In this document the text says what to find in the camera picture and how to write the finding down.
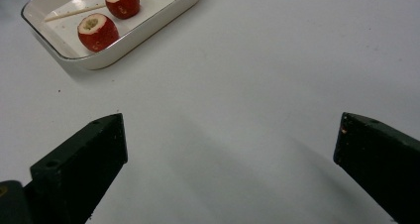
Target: stick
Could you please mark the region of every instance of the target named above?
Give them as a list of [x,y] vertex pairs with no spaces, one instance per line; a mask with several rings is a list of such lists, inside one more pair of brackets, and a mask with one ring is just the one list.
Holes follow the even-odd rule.
[[65,14],[61,14],[61,15],[50,17],[50,18],[46,18],[46,19],[44,19],[44,21],[45,22],[50,22],[50,21],[53,21],[53,20],[62,19],[62,18],[66,18],[66,17],[69,17],[69,16],[89,12],[89,11],[92,11],[92,10],[95,10],[95,9],[104,8],[105,6],[106,6],[105,4],[96,5],[94,7],[84,8],[84,9],[76,10],[76,11],[73,11],[73,12],[68,12],[68,13],[65,13]]

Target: apple flesh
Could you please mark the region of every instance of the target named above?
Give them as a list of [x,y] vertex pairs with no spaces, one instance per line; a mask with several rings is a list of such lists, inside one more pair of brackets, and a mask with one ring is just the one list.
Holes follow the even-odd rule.
[[84,18],[77,27],[77,33],[84,46],[95,53],[108,48],[119,39],[114,22],[99,13]]
[[119,19],[128,19],[140,12],[140,0],[105,0],[112,15]]

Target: red apple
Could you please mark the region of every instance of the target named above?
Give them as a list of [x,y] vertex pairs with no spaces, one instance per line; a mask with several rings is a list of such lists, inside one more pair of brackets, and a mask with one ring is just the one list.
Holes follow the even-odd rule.
[[100,52],[119,39],[114,22],[99,13],[84,18],[77,27],[80,41],[95,53]]
[[108,10],[119,19],[128,19],[140,11],[140,0],[105,0]]

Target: white surface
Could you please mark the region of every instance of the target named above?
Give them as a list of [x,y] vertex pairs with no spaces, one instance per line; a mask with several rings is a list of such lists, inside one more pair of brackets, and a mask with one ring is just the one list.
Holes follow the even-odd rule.
[[58,65],[0,1],[0,179],[122,112],[89,223],[391,223],[332,162],[342,112],[420,139],[419,0],[200,0],[110,67]]

